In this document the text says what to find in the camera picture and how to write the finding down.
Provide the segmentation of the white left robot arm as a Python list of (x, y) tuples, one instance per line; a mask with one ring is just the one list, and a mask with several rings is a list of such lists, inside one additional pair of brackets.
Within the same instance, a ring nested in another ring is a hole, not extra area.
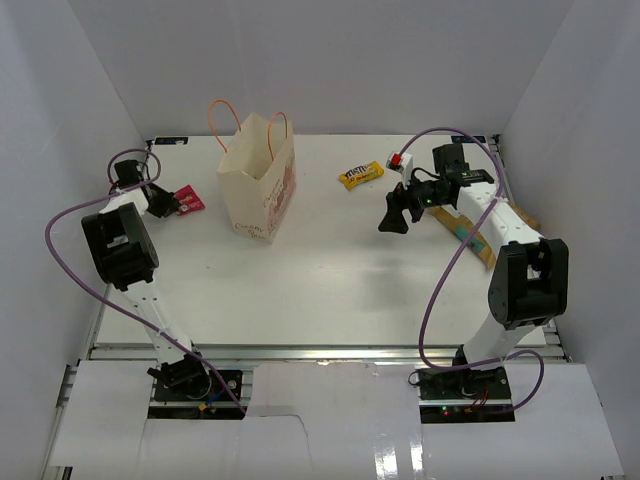
[(211, 374), (193, 356), (193, 342), (166, 313), (154, 281), (159, 259), (144, 225), (146, 214), (166, 218), (180, 210), (175, 194), (151, 183), (111, 199), (81, 225), (101, 279), (120, 291), (133, 312), (144, 319), (144, 329), (156, 353), (157, 368), (148, 370), (174, 394), (204, 397)]

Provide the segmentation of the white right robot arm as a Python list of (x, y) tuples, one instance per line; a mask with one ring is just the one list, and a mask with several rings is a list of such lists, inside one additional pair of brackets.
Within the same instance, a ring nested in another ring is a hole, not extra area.
[(547, 239), (530, 227), (502, 196), (501, 184), (465, 161), (462, 145), (432, 151), (436, 176), (417, 179), (408, 153), (393, 153), (387, 168), (401, 181), (386, 196), (381, 232), (405, 234), (425, 210), (447, 207), (472, 223), (494, 254), (488, 288), (489, 314), (461, 348), (461, 365), (451, 374), (453, 390), (472, 399), (484, 391), (484, 370), (497, 366), (528, 333), (565, 312), (569, 251), (560, 239)]

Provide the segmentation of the large brown paper snack pouch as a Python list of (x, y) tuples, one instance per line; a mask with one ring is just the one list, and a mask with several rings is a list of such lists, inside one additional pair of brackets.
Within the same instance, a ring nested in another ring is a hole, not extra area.
[[(514, 202), (509, 201), (510, 207), (516, 212), (518, 217), (529, 227), (539, 230), (541, 223), (518, 207)], [(463, 215), (451, 214), (447, 208), (437, 206), (428, 210), (429, 214), (436, 218), (443, 226), (453, 233), (460, 241), (468, 237), (468, 233), (474, 224)], [(481, 233), (476, 233), (469, 242), (468, 248), (484, 263), (488, 270), (494, 268), (496, 257), (486, 239)]]

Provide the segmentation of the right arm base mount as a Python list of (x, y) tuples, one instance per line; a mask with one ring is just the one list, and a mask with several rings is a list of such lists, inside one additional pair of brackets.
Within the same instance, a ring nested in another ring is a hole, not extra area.
[(504, 367), (492, 370), (415, 370), (408, 384), (418, 391), (423, 425), (515, 421)]

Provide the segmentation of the yellow M&M's candy pack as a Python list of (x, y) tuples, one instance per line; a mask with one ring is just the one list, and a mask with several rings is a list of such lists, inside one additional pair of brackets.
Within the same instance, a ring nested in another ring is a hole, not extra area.
[(354, 167), (339, 176), (339, 181), (351, 191), (356, 186), (384, 175), (383, 167), (376, 161)]

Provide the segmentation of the pink snack packet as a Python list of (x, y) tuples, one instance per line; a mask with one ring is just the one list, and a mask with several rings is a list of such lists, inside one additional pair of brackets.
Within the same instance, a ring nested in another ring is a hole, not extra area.
[(184, 216), (205, 209), (205, 204), (191, 185), (186, 185), (174, 193), (178, 202), (177, 214)]

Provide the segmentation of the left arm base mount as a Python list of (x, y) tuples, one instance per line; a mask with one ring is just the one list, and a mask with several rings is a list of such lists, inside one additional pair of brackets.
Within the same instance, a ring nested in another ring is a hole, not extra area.
[(174, 363), (150, 367), (153, 378), (148, 417), (156, 420), (241, 420), (232, 399), (241, 399), (243, 372), (219, 371), (218, 378), (201, 361), (185, 355)]

